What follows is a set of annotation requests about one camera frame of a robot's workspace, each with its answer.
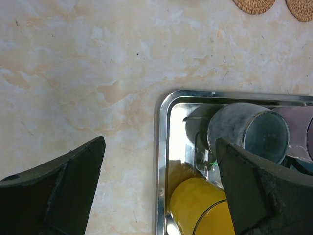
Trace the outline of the yellow mug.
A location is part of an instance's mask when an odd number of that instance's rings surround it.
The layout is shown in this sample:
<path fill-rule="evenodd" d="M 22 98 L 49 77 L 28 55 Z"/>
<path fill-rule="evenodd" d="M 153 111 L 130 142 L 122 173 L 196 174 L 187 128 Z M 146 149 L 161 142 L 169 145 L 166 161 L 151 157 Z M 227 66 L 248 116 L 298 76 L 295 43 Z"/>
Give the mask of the yellow mug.
<path fill-rule="evenodd" d="M 180 183 L 169 208 L 183 235 L 235 234 L 225 192 L 202 178 Z"/>

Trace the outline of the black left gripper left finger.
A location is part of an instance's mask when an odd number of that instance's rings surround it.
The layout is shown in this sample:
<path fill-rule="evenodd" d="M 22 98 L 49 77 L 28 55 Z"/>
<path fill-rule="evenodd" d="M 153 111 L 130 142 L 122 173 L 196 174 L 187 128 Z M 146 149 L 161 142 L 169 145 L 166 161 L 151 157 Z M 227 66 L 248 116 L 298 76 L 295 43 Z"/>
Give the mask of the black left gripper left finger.
<path fill-rule="evenodd" d="M 98 136 L 0 182 L 2 235 L 83 235 L 106 143 Z"/>

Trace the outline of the tan woven coaster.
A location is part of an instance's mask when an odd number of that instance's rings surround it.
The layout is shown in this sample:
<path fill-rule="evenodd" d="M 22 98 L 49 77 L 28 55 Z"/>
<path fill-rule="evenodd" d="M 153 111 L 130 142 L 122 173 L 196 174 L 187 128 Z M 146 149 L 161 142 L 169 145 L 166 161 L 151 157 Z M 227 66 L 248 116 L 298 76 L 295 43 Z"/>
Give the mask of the tan woven coaster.
<path fill-rule="evenodd" d="M 275 0 L 233 0 L 235 5 L 243 12 L 251 15 L 259 15 L 268 11 Z"/>

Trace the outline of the purple translucent cup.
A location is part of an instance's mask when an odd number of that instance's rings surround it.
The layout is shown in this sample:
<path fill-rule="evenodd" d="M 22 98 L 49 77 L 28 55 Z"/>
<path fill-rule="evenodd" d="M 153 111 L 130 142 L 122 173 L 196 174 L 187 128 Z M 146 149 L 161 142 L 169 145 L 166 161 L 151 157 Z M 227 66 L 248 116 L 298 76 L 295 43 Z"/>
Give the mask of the purple translucent cup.
<path fill-rule="evenodd" d="M 274 108 L 286 121 L 290 132 L 287 155 L 313 162 L 313 107 L 282 106 Z"/>

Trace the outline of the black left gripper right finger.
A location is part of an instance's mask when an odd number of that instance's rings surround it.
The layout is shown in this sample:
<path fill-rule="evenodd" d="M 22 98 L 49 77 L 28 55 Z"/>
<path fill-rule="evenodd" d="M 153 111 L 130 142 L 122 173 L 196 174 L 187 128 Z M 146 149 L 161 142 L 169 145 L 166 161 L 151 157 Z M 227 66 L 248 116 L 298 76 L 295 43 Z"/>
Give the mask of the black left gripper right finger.
<path fill-rule="evenodd" d="M 313 178 L 216 140 L 216 156 L 237 235 L 311 235 Z"/>

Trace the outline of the light woven coaster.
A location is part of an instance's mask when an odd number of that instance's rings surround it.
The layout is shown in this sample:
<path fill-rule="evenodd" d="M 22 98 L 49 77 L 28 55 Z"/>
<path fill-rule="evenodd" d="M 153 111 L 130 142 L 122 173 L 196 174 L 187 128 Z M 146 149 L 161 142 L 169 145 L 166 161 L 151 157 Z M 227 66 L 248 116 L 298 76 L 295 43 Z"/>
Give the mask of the light woven coaster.
<path fill-rule="evenodd" d="M 287 7 L 300 22 L 313 20 L 313 0 L 286 0 Z"/>

